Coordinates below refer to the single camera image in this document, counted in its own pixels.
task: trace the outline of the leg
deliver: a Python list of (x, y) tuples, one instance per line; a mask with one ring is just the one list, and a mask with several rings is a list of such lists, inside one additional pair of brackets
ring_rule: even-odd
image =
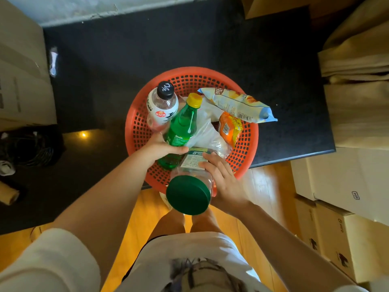
[(220, 232), (223, 234), (210, 207), (200, 215), (193, 215), (192, 223), (191, 232)]
[(172, 209), (168, 214), (163, 216), (154, 227), (148, 240), (159, 235), (175, 235), (185, 233), (184, 215), (177, 210)]

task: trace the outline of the orange snack package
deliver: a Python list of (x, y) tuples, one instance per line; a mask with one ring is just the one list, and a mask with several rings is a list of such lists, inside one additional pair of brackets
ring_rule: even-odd
[(242, 133), (241, 119), (223, 112), (219, 118), (219, 133), (232, 148), (235, 148), (235, 144)]

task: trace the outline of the plastic bottle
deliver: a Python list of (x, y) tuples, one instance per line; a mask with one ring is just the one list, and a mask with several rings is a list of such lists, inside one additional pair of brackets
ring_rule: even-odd
[[(197, 109), (201, 106), (202, 97), (196, 93), (190, 93), (186, 105), (172, 119), (169, 131), (164, 135), (165, 141), (171, 146), (183, 146), (197, 131)], [(175, 168), (181, 160), (181, 156), (168, 154), (158, 160), (164, 169)]]
[(211, 201), (214, 179), (208, 171), (198, 166), (207, 162), (203, 152), (213, 150), (192, 147), (180, 164), (172, 170), (166, 189), (166, 198), (177, 211), (187, 215), (198, 215), (207, 210)]
[(153, 132), (163, 131), (178, 109), (178, 98), (174, 86), (162, 81), (157, 88), (151, 90), (147, 97), (147, 124)]

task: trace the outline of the dark green lid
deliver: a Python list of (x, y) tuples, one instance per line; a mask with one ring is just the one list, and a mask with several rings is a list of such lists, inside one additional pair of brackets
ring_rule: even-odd
[(198, 215), (207, 210), (211, 201), (211, 192), (200, 179), (179, 175), (170, 181), (166, 189), (166, 198), (177, 211)]

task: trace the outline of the green sprite bottle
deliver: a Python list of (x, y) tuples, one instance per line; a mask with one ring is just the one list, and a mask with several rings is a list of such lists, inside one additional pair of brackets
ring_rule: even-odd
[[(201, 106), (202, 97), (196, 93), (190, 93), (184, 108), (174, 116), (170, 123), (168, 133), (164, 135), (165, 141), (171, 146), (184, 146), (197, 131), (197, 109)], [(158, 164), (164, 169), (172, 170), (181, 161), (182, 156), (168, 154), (158, 160)]]

